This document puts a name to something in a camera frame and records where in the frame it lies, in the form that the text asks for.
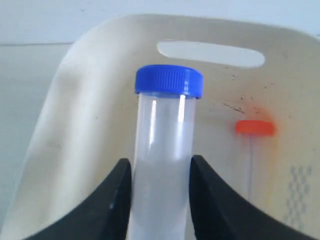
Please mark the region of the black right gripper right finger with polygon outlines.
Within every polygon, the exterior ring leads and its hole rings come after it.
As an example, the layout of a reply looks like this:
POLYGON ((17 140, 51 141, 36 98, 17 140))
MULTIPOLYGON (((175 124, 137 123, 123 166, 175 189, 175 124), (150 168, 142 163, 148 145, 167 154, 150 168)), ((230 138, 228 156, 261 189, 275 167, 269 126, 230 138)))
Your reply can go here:
POLYGON ((189 205, 198 240, 310 240, 233 190, 201 156, 191 159, 189 205))

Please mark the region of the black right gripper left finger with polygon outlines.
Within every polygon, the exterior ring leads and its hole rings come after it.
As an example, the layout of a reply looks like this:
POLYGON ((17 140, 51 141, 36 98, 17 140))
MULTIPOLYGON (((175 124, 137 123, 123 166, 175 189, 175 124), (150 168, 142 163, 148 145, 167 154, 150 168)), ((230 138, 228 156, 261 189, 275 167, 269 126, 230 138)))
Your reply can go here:
POLYGON ((121 158, 102 183, 68 214, 30 240, 124 240, 132 202, 132 169, 121 158))

